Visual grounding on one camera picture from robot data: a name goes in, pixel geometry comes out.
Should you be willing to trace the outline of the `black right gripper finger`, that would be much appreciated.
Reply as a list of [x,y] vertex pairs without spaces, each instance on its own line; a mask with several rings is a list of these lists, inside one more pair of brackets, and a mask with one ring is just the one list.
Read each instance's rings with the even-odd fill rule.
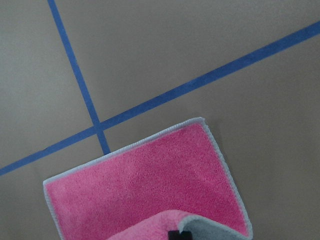
[[190,231],[171,230],[168,231],[168,240],[192,240]]

